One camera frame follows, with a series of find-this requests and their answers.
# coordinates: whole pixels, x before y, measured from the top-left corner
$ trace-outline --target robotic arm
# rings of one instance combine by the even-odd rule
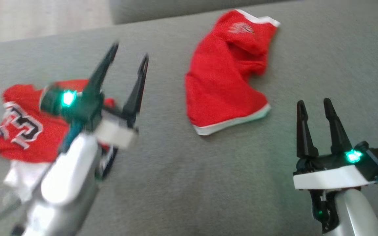
[[[378,148],[366,141],[354,148],[330,99],[324,99],[332,138],[331,154],[319,155],[307,125],[304,102],[297,103],[297,171],[294,187],[308,190],[313,218],[326,236],[378,235],[376,218],[361,187],[378,182]]]
[[[73,236],[81,229],[114,160],[102,163],[100,142],[126,149],[135,143],[135,119],[141,108],[148,67],[146,55],[138,70],[138,80],[123,109],[103,106],[101,86],[118,48],[114,43],[81,93],[49,86],[42,94],[40,109],[62,116],[70,129],[59,156],[25,203],[26,210],[12,236]],[[115,117],[109,120],[102,111]]]

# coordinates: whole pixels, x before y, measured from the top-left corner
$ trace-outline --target jersey logo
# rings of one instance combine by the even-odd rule
[[[9,125],[16,128],[16,136],[12,138],[11,142],[22,146],[24,149],[29,148],[28,142],[33,142],[37,139],[39,133],[43,131],[43,125],[33,118],[17,104],[8,102],[4,104],[6,112],[2,125],[0,126],[0,136],[5,140],[10,138]]]
[[[245,22],[233,23],[230,28],[228,28],[228,31],[230,33],[254,33],[253,28]]]

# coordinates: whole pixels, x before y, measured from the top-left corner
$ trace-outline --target jersey number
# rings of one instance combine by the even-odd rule
[[[32,116],[27,115],[16,103],[5,103],[4,106],[6,107],[6,112],[3,123],[0,126],[0,136],[3,136],[4,139],[9,139],[10,134],[7,126],[12,124],[18,129],[18,133],[11,142],[17,143],[24,149],[29,148],[30,145],[27,142],[37,139],[39,133],[43,131],[43,125]]]

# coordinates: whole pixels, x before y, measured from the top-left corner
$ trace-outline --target couch cushion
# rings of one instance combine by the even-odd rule
[[[15,83],[43,87],[89,76],[114,40],[105,93],[124,101],[150,54],[139,144],[120,151],[81,236],[320,235],[309,194],[292,181],[296,103],[314,144],[330,152],[329,97],[356,144],[378,147],[378,0],[289,2],[242,8],[281,22],[267,72],[251,85],[272,110],[199,137],[186,116],[184,75],[192,53],[225,11],[0,44],[0,94]],[[0,120],[3,107],[0,100]],[[0,209],[9,163],[0,158]],[[378,186],[363,188],[378,216]],[[15,218],[0,224],[10,231]]]
[[[115,24],[189,15],[282,0],[109,0]]]

